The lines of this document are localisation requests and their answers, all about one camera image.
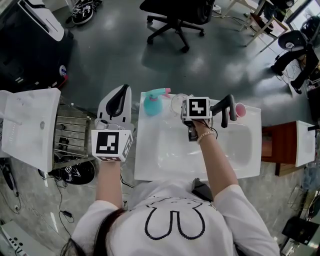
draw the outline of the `black graphic print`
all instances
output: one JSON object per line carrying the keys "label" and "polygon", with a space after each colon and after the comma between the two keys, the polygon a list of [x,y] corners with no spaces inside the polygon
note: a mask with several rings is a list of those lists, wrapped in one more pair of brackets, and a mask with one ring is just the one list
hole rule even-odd
{"label": "black graphic print", "polygon": [[173,229],[173,220],[174,220],[174,214],[175,214],[176,215],[176,220],[177,220],[177,228],[178,228],[178,231],[179,231],[179,233],[180,233],[180,235],[182,237],[184,237],[185,239],[188,239],[188,240],[195,240],[195,239],[200,238],[204,234],[204,232],[206,230],[206,223],[205,223],[205,220],[204,220],[202,214],[198,211],[197,208],[202,206],[203,203],[202,202],[197,202],[197,201],[194,201],[194,200],[191,200],[191,201],[197,203],[197,206],[192,207],[192,209],[197,213],[197,215],[198,215],[198,217],[199,217],[199,219],[201,221],[201,231],[200,231],[199,234],[197,234],[195,236],[188,236],[183,232],[183,228],[181,227],[181,221],[180,221],[180,211],[177,211],[177,210],[171,210],[170,211],[169,229],[168,229],[167,233],[165,233],[164,235],[158,236],[158,237],[155,237],[155,236],[150,234],[149,229],[148,229],[149,222],[150,222],[150,219],[152,218],[153,214],[155,213],[155,211],[158,209],[157,207],[154,207],[152,205],[155,204],[155,203],[162,202],[164,200],[170,200],[171,198],[172,197],[164,198],[164,199],[162,199],[160,201],[153,202],[150,205],[146,205],[146,207],[152,208],[152,211],[148,215],[148,217],[146,219],[146,222],[145,222],[145,226],[144,226],[145,234],[152,240],[160,240],[160,239],[163,239],[163,238],[169,236],[171,234],[171,232],[172,232],[172,229]]}

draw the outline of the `teal spray bottle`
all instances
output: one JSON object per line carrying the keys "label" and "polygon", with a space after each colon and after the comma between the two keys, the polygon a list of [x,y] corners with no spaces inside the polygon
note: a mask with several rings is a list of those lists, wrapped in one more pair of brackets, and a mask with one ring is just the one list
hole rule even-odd
{"label": "teal spray bottle", "polygon": [[164,95],[170,98],[170,96],[168,95],[168,93],[170,92],[171,92],[170,88],[154,89],[154,90],[145,92],[145,99],[143,102],[145,113],[148,116],[155,116],[161,113],[163,104],[162,104],[162,99],[159,96]]}

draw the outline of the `gray floor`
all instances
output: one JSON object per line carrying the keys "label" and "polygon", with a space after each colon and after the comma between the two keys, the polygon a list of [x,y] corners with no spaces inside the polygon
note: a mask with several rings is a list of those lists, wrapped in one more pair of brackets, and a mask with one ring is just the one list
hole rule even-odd
{"label": "gray floor", "polygon": [[[75,104],[94,110],[100,100],[113,88],[129,84],[133,93],[133,111],[138,111],[140,93],[156,88],[171,88],[172,93],[208,96],[220,100],[233,94],[237,102],[262,109],[262,125],[275,125],[301,120],[311,122],[308,101],[304,94],[297,95],[284,81],[270,74],[276,53],[282,50],[275,43],[272,49],[259,51],[265,46],[256,39],[249,47],[243,45],[252,38],[253,32],[238,32],[239,24],[230,18],[212,18],[204,25],[205,37],[185,29],[190,51],[182,54],[183,46],[175,32],[168,31],[147,45],[147,37],[152,29],[147,28],[147,13],[139,10],[139,0],[105,0],[93,19],[82,27],[72,28],[75,45],[68,67],[69,81],[62,88],[62,94]],[[216,3],[222,8],[229,0]],[[229,13],[243,18],[248,11],[235,5]],[[60,22],[68,17],[68,9],[55,12]],[[162,26],[155,21],[153,28]],[[267,36],[261,37],[269,42]],[[289,75],[293,68],[288,67]],[[130,156],[122,165],[123,178],[133,181],[135,145]],[[13,214],[0,196],[0,218],[15,220],[25,231],[49,249],[59,254],[68,239],[59,220],[60,194],[53,180],[45,182],[36,169],[12,159],[12,167],[21,194],[22,208],[19,215]],[[290,193],[296,184],[301,183],[302,171],[277,177],[275,164],[261,163],[260,176],[241,179],[240,185],[265,221],[272,237],[279,244],[286,221],[295,211],[287,205]],[[95,199],[94,180],[85,186],[69,185],[61,189],[61,208],[70,211],[74,223],[62,221],[72,232],[80,217]],[[0,176],[0,190],[11,208],[18,204],[13,193]],[[130,188],[123,188],[126,200]]]}

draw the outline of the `woman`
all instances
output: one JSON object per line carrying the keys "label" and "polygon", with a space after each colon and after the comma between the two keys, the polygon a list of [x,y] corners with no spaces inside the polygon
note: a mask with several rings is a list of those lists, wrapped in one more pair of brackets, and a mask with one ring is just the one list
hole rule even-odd
{"label": "woman", "polygon": [[101,163],[96,201],[77,224],[62,255],[247,256],[279,255],[263,220],[249,203],[216,136],[194,122],[213,204],[191,194],[184,181],[137,186],[122,209],[120,164]]}

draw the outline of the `sink basin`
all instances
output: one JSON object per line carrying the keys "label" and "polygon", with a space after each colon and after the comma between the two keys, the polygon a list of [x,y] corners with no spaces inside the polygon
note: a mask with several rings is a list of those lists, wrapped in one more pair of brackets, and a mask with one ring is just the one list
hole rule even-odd
{"label": "sink basin", "polygon": [[2,150],[44,172],[52,170],[53,138],[60,99],[57,88],[13,94],[5,115],[22,124],[3,120]]}
{"label": "sink basin", "polygon": [[[134,178],[144,181],[200,178],[207,181],[200,146],[188,141],[188,128],[170,110],[171,99],[162,99],[162,113],[148,116],[141,94]],[[211,105],[217,102],[210,100]],[[221,127],[221,113],[213,117],[217,141],[238,178],[260,174],[261,110],[249,106],[246,110],[245,117],[228,120],[227,128]]]}

